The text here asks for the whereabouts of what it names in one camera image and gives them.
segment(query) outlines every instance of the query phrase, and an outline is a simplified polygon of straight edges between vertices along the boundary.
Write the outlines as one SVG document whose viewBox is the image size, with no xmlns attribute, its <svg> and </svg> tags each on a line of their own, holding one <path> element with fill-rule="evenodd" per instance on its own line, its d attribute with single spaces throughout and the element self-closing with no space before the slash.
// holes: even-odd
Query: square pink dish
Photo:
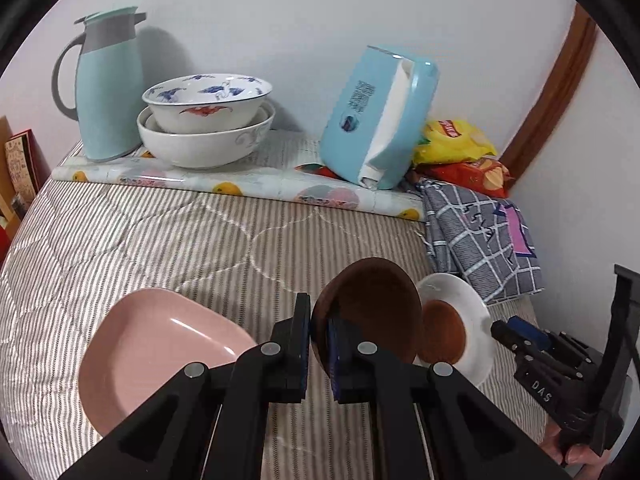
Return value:
<svg viewBox="0 0 640 480">
<path fill-rule="evenodd" d="M 253 346 L 238 325 L 176 292 L 137 290 L 111 307 L 82 358 L 82 408 L 105 436 L 184 365 L 228 364 Z"/>
</svg>

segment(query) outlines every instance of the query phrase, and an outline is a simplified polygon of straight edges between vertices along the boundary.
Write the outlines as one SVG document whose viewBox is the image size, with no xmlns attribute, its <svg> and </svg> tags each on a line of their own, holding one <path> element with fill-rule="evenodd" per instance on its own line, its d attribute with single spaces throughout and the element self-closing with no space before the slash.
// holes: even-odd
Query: white wall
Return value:
<svg viewBox="0 0 640 480">
<path fill-rule="evenodd" d="M 433 113 L 468 118 L 501 148 L 537 98 L 566 35 L 572 0 L 60 0 L 0 78 L 0 115 L 32 128 L 48 164 L 79 139 L 50 96 L 49 75 L 82 30 L 74 20 L 139 5 L 147 83 L 240 72 L 274 84 L 276 125 L 321 134 L 367 43 L 433 57 L 442 79 Z M 73 102 L 73 56 L 62 97 Z"/>
<path fill-rule="evenodd" d="M 601 351 L 613 265 L 640 271 L 640 89 L 601 33 L 574 100 L 514 187 L 534 234 L 546 291 L 538 321 Z M 626 432 L 640 413 L 638 380 Z"/>
</svg>

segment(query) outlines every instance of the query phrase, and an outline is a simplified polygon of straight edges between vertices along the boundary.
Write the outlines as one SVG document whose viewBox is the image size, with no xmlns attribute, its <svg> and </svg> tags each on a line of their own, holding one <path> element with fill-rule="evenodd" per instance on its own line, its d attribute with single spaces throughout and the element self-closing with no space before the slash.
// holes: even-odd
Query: human hand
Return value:
<svg viewBox="0 0 640 480">
<path fill-rule="evenodd" d="M 580 472 L 575 476 L 575 480 L 597 480 L 602 473 L 602 469 L 609 462 L 610 450 L 606 450 L 602 456 L 597 456 L 586 444 L 576 444 L 571 446 L 566 455 L 562 456 L 558 439 L 560 437 L 560 427 L 550 420 L 545 428 L 545 437 L 540 443 L 540 448 L 548 454 L 557 464 L 562 463 L 562 459 L 569 465 L 584 464 Z"/>
</svg>

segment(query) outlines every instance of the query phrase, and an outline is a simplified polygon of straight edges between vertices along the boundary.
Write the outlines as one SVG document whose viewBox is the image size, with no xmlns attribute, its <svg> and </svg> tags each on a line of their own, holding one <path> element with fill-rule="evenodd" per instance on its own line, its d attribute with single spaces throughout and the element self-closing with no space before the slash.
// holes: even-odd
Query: white bowl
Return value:
<svg viewBox="0 0 640 480">
<path fill-rule="evenodd" d="M 247 126 L 271 89 L 248 75 L 196 74 L 153 86 L 142 100 L 166 132 L 204 134 Z"/>
<path fill-rule="evenodd" d="M 224 166 L 249 155 L 269 131 L 274 116 L 273 105 L 265 101 L 245 128 L 183 135 L 161 131 L 147 107 L 138 116 L 138 131 L 142 142 L 155 157 L 180 168 L 204 170 Z"/>
<path fill-rule="evenodd" d="M 482 298 L 467 282 L 444 272 L 430 274 L 420 280 L 416 288 L 422 305 L 429 300 L 440 300 L 458 312 L 465 326 L 466 346 L 460 361 L 453 366 L 479 386 L 491 373 L 495 355 L 491 316 Z"/>
</svg>

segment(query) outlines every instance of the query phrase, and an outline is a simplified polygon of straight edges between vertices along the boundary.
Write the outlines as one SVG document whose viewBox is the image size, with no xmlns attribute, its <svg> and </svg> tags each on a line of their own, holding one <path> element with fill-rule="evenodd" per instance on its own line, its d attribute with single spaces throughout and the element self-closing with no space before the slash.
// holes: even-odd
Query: blue floral bowl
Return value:
<svg viewBox="0 0 640 480">
<path fill-rule="evenodd" d="M 239 74 L 196 74 L 149 88 L 142 100 L 158 125 L 172 134 L 209 134 L 244 128 L 271 85 Z"/>
</svg>

